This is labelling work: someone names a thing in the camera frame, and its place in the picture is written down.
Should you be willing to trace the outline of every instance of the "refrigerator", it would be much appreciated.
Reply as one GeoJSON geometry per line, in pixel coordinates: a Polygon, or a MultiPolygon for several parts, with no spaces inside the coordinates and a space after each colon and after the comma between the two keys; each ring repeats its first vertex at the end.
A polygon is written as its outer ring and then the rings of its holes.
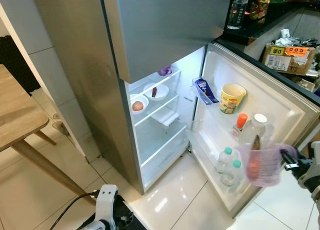
{"type": "Polygon", "coordinates": [[[226,187],[215,171],[219,154],[239,145],[239,114],[265,115],[270,140],[295,147],[319,120],[309,93],[215,40],[230,0],[35,2],[102,156],[141,194],[189,151],[235,217],[261,190],[245,177],[226,187]],[[219,100],[225,84],[246,89],[235,113],[205,104],[200,77],[219,100]]]}

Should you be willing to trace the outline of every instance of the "orange bottle cap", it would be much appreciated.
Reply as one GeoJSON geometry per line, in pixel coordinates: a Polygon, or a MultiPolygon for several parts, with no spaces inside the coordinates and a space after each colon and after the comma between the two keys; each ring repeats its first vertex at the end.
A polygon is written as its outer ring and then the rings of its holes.
{"type": "Polygon", "coordinates": [[[240,113],[238,120],[236,121],[236,126],[239,129],[242,129],[248,119],[248,115],[245,113],[240,113]]]}

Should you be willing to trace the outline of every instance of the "crisper drawer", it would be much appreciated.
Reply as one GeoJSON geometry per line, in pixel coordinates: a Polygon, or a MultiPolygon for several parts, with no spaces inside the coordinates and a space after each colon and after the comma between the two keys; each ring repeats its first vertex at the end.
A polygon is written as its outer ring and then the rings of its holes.
{"type": "Polygon", "coordinates": [[[175,130],[174,134],[141,164],[145,191],[177,160],[189,144],[187,126],[184,123],[177,121],[175,126],[171,127],[175,130]]]}

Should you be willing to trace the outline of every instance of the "white bowl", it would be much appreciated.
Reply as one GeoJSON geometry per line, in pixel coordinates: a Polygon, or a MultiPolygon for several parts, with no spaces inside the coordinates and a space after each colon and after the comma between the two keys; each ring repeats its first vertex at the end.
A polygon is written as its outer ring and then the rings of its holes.
{"type": "Polygon", "coordinates": [[[148,106],[148,104],[149,104],[148,98],[146,98],[146,97],[143,96],[143,95],[138,96],[137,98],[133,99],[133,98],[134,98],[135,96],[137,96],[137,95],[138,95],[138,94],[130,94],[131,111],[132,111],[132,114],[133,114],[133,115],[142,114],[142,113],[146,110],[146,108],[147,108],[147,106],[148,106]],[[134,110],[132,109],[132,105],[133,105],[136,101],[142,102],[142,105],[143,105],[143,109],[142,109],[142,110],[134,111],[134,110]]]}
{"type": "MultiPolygon", "coordinates": [[[[155,84],[150,83],[150,84],[146,85],[143,88],[143,91],[147,90],[148,88],[152,87],[153,85],[155,85],[155,84]]],[[[169,88],[164,84],[160,84],[160,85],[156,86],[155,97],[152,97],[152,89],[147,91],[144,95],[146,95],[148,97],[148,99],[150,99],[152,101],[161,101],[168,95],[168,93],[169,93],[169,88]]]]}

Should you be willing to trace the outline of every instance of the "water bottle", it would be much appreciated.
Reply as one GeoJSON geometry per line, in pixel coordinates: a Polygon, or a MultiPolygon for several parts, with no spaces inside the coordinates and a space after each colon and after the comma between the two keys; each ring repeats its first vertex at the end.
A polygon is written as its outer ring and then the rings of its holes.
{"type": "Polygon", "coordinates": [[[232,149],[230,147],[226,147],[224,151],[219,154],[218,162],[215,166],[215,170],[222,174],[226,168],[232,163],[232,149]]]}
{"type": "Polygon", "coordinates": [[[240,144],[253,144],[256,136],[261,139],[266,132],[267,117],[262,114],[255,114],[253,119],[249,120],[239,134],[240,144]]]}
{"type": "Polygon", "coordinates": [[[232,165],[229,166],[222,174],[221,182],[228,187],[237,183],[241,176],[240,167],[241,162],[239,160],[234,160],[232,165]]]}
{"type": "Polygon", "coordinates": [[[244,20],[248,0],[233,0],[228,24],[228,29],[240,29],[244,20]]]}

